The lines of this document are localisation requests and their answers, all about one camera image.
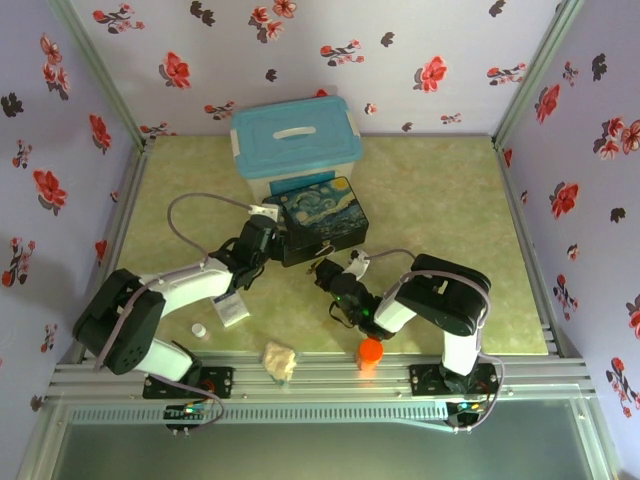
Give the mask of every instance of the orange cup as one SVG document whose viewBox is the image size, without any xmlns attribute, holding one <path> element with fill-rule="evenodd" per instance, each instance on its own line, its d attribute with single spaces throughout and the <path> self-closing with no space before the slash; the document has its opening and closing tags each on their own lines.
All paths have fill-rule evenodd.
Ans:
<svg viewBox="0 0 640 480">
<path fill-rule="evenodd" d="M 356 364 L 363 372 L 371 372 L 375 370 L 378 363 L 380 363 L 383 354 L 384 348 L 382 347 L 382 343 L 373 338 L 367 338 L 358 348 Z"/>
</svg>

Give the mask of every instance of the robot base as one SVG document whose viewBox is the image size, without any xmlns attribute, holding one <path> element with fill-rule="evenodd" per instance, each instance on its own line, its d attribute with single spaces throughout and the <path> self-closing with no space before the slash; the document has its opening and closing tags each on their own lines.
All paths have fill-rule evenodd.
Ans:
<svg viewBox="0 0 640 480">
<path fill-rule="evenodd" d="M 453 372 L 443 372 L 438 364 L 409 366 L 411 394 L 420 396 L 495 395 L 498 391 L 496 367 L 491 363 L 478 363 L 473 371 L 463 377 Z"/>
<path fill-rule="evenodd" d="M 233 385 L 233 368 L 231 367 L 202 367 L 198 379 L 193 383 L 194 387 L 215 393 L 222 399 L 231 396 Z M 202 395 L 181 388 L 172 387 L 153 377 L 146 379 L 142 398 L 147 400 L 164 399 L 195 399 L 202 400 Z"/>
</svg>

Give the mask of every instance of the orange bottle cap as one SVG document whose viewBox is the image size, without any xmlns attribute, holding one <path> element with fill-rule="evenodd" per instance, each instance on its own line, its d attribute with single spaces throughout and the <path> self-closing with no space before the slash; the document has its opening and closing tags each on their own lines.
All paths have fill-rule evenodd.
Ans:
<svg viewBox="0 0 640 480">
<path fill-rule="evenodd" d="M 384 348 L 382 343 L 373 338 L 367 338 L 358 348 L 358 357 L 365 363 L 378 363 L 382 359 Z"/>
</svg>

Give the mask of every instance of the gray cable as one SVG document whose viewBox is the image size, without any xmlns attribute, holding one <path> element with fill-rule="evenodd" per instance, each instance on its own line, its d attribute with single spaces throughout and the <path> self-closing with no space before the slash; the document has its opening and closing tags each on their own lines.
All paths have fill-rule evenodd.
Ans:
<svg viewBox="0 0 640 480">
<path fill-rule="evenodd" d="M 204 249 L 204 247 L 202 247 L 201 245 L 197 244 L 193 240 L 188 239 L 182 233 L 180 233 L 178 231 L 178 229 L 176 228 L 176 226 L 173 224 L 173 218 L 172 218 L 173 208 L 180 201 L 184 200 L 185 198 L 189 198 L 189 197 L 214 198 L 216 200 L 222 200 L 224 202 L 230 203 L 231 205 L 236 205 L 238 207 L 242 207 L 247 211 L 251 210 L 251 207 L 249 205 L 245 205 L 244 203 L 238 202 L 236 200 L 231 200 L 230 198 L 222 197 L 220 195 L 216 195 L 214 193 L 207 193 L 207 192 L 185 193 L 184 195 L 180 195 L 179 197 L 173 199 L 173 201 L 169 204 L 169 208 L 167 208 L 167 222 L 169 223 L 169 228 L 171 229 L 171 231 L 178 238 L 180 238 L 185 243 L 191 245 L 192 247 L 194 247 L 195 249 L 199 250 L 202 253 L 202 255 L 204 257 L 203 260 L 200 261 L 200 265 L 202 266 L 204 264 L 203 262 L 207 261 L 207 259 L 209 257 L 209 253 Z M 185 271 L 190 270 L 192 268 L 193 268 L 193 265 L 189 265 L 188 267 L 182 267 L 182 268 L 179 268 L 177 270 L 173 270 L 171 272 L 167 272 L 165 274 L 162 274 L 162 275 L 160 275 L 160 276 L 148 281 L 142 287 L 140 287 L 138 290 L 135 291 L 135 293 L 131 296 L 129 301 L 127 301 L 127 304 L 124 306 L 124 308 L 122 310 L 122 313 L 120 314 L 120 317 L 118 317 L 118 321 L 114 325 L 113 330 L 111 331 L 111 334 L 109 335 L 109 338 L 105 342 L 104 347 L 102 347 L 102 350 L 100 351 L 100 354 L 98 355 L 98 358 L 96 358 L 96 363 L 93 366 L 93 371 L 94 372 L 99 371 L 100 367 L 102 367 L 102 365 L 104 364 L 104 359 L 106 358 L 107 354 L 111 351 L 111 348 L 113 347 L 113 344 L 115 343 L 116 338 L 120 334 L 120 330 L 122 329 L 122 325 L 124 324 L 124 321 L 127 319 L 127 317 L 131 314 L 131 311 L 133 310 L 133 304 L 136 302 L 136 300 L 138 298 L 140 298 L 140 296 L 144 292 L 149 290 L 151 287 L 154 287 L 155 285 L 157 285 L 157 284 L 159 284 L 161 282 L 171 281 L 174 276 L 178 276 L 182 272 L 185 272 Z"/>
<path fill-rule="evenodd" d="M 480 351 L 480 347 L 481 347 L 481 339 L 482 339 L 482 329 L 484 328 L 485 323 L 487 322 L 487 318 L 489 317 L 489 314 L 491 313 L 491 299 L 489 298 L 489 295 L 487 294 L 487 292 L 485 292 L 485 290 L 478 285 L 476 282 L 469 280 L 466 277 L 463 277 L 462 275 L 456 275 L 455 273 L 450 273 L 450 272 L 443 272 L 443 271 L 439 271 L 439 270 L 416 270 L 414 272 L 408 272 L 405 273 L 402 277 L 400 277 L 400 279 L 396 282 L 396 284 L 391 287 L 389 290 L 387 290 L 384 295 L 383 298 L 389 298 L 390 296 L 394 295 L 402 286 L 403 283 L 408 282 L 409 280 L 411 280 L 413 277 L 417 277 L 418 275 L 425 275 L 425 276 L 433 276 L 433 277 L 441 277 L 441 278 L 448 278 L 451 280 L 455 280 L 457 282 L 460 283 L 464 283 L 465 285 L 467 285 L 468 287 L 473 288 L 476 292 L 478 292 L 478 294 L 480 294 L 480 296 L 482 296 L 482 298 L 484 299 L 485 302 L 485 311 L 482 314 L 482 316 L 480 317 L 480 319 L 478 320 L 478 325 L 477 325 L 477 329 L 478 329 L 478 338 L 477 338 L 477 343 L 476 343 L 476 348 L 478 350 L 478 356 L 480 358 L 484 358 L 485 360 L 489 360 L 493 363 L 498 363 L 500 364 L 500 368 L 502 369 L 502 372 L 500 374 L 500 382 L 498 383 L 498 390 L 496 391 L 496 394 L 493 397 L 493 400 L 491 401 L 491 403 L 489 404 L 489 407 L 487 408 L 487 411 L 484 413 L 484 415 L 482 415 L 482 417 L 480 417 L 480 419 L 474 423 L 473 425 L 469 425 L 468 427 L 465 428 L 466 431 L 470 432 L 471 430 L 477 428 L 478 426 L 480 426 L 488 417 L 489 414 L 493 411 L 493 408 L 495 407 L 497 401 L 498 401 L 498 394 L 500 392 L 500 390 L 502 389 L 502 386 L 504 384 L 504 378 L 505 378 L 505 374 L 506 374 L 506 366 L 504 364 L 504 362 L 502 361 L 501 358 L 499 357 L 494 357 L 491 355 L 486 355 L 484 353 L 482 353 Z M 458 432 L 459 428 L 458 427 L 454 427 L 453 431 L 454 432 Z"/>
<path fill-rule="evenodd" d="M 180 203 L 182 200 L 184 200 L 185 198 L 190 198 L 190 197 L 214 198 L 216 200 L 222 200 L 223 202 L 230 203 L 231 205 L 235 205 L 237 207 L 244 208 L 247 211 L 251 210 L 251 207 L 249 205 L 246 205 L 244 203 L 238 202 L 236 200 L 232 200 L 230 198 L 226 198 L 226 197 L 223 197 L 221 195 L 216 195 L 215 193 L 207 193 L 207 192 L 185 193 L 184 195 L 180 195 L 179 197 L 176 197 L 171 201 L 171 203 L 169 204 L 169 208 L 167 208 L 167 223 L 169 224 L 169 228 L 175 234 L 175 236 L 178 237 L 180 240 L 182 240 L 183 242 L 185 242 L 188 245 L 191 245 L 196 250 L 200 251 L 200 253 L 202 253 L 202 256 L 204 257 L 204 261 L 206 261 L 207 258 L 209 257 L 209 252 L 207 252 L 207 250 L 202 245 L 200 245 L 199 243 L 194 242 L 190 238 L 187 238 L 185 235 L 180 233 L 180 231 L 176 228 L 175 224 L 173 223 L 173 209 L 174 209 L 174 207 L 178 203 Z"/>
<path fill-rule="evenodd" d="M 386 257 L 387 255 L 391 255 L 392 253 L 406 253 L 414 260 L 416 259 L 416 256 L 406 248 L 392 248 L 391 250 L 387 250 L 386 252 L 377 253 L 375 255 L 369 255 L 368 257 L 365 257 L 365 260 L 374 260 L 376 258 Z"/>
<path fill-rule="evenodd" d="M 163 377 L 162 375 L 151 375 L 151 376 L 153 378 L 155 378 L 156 380 L 161 381 L 162 383 L 166 383 L 167 385 L 171 385 L 172 387 L 181 388 L 182 390 L 187 390 L 189 392 L 198 393 L 198 394 L 202 395 L 203 397 L 208 397 L 208 398 L 212 399 L 214 402 L 216 402 L 218 405 L 220 405 L 220 411 L 218 412 L 218 414 L 215 417 L 207 420 L 206 422 L 201 423 L 200 425 L 198 425 L 198 427 L 204 427 L 206 425 L 212 425 L 212 424 L 222 420 L 222 417 L 224 417 L 224 412 L 225 412 L 224 403 L 222 403 L 222 400 L 220 400 L 220 397 L 218 397 L 215 393 L 209 392 L 207 390 L 203 390 L 201 388 L 191 387 L 191 386 L 185 385 L 183 383 L 174 382 L 172 380 L 169 380 L 168 378 Z"/>
</svg>

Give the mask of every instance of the glass panel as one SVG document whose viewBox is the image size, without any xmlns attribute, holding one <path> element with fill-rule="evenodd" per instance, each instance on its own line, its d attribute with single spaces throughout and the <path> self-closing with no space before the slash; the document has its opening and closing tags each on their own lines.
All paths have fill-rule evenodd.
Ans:
<svg viewBox="0 0 640 480">
<path fill-rule="evenodd" d="M 70 425 L 60 480 L 592 478 L 566 400 L 501 402 L 472 434 L 401 424 Z"/>
</svg>

